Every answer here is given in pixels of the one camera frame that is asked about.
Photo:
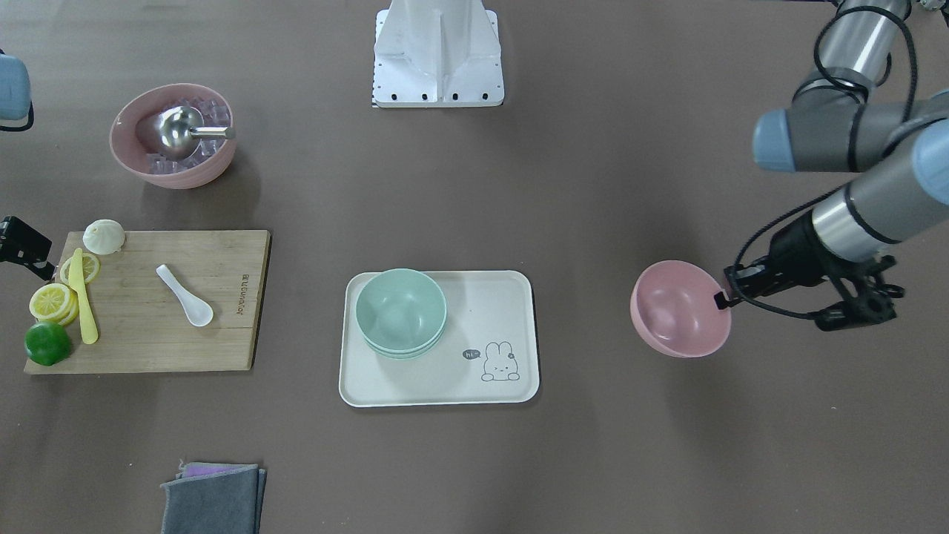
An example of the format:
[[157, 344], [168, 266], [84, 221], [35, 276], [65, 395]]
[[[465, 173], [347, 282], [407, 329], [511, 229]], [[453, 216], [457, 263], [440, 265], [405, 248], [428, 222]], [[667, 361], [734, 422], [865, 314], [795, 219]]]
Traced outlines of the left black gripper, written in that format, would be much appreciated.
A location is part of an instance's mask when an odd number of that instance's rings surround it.
[[813, 213], [797, 217], [770, 238], [768, 253], [748, 265], [725, 269], [725, 293], [714, 295], [718, 310], [746, 298], [766, 297], [794, 287], [814, 287], [837, 271], [841, 258], [824, 246], [813, 224]]

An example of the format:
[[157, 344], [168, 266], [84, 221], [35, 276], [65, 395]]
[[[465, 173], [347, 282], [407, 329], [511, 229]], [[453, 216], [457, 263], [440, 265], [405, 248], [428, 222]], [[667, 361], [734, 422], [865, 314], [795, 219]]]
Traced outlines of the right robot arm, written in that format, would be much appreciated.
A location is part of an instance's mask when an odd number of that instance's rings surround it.
[[34, 119], [33, 92], [27, 67], [20, 58], [1, 50], [1, 131], [29, 131]]

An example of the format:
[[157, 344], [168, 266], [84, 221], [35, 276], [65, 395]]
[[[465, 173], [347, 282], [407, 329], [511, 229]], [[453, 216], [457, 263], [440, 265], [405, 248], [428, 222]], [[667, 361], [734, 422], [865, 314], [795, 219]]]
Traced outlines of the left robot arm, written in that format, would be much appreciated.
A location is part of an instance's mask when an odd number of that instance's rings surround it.
[[895, 317], [904, 289], [884, 281], [885, 248], [947, 219], [947, 94], [916, 98], [910, 1], [837, 1], [813, 47], [813, 70], [787, 108], [763, 115], [755, 163], [780, 172], [854, 178], [773, 220], [768, 253], [724, 270], [715, 296], [728, 309], [795, 287], [831, 283], [840, 301], [797, 312], [821, 330]]

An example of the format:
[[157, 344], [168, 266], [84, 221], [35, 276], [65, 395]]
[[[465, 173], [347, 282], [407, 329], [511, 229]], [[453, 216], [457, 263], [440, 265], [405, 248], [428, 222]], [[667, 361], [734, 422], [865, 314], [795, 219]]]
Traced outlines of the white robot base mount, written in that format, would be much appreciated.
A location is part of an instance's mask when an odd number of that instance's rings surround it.
[[374, 54], [376, 108], [505, 101], [498, 17], [481, 1], [393, 1], [375, 17]]

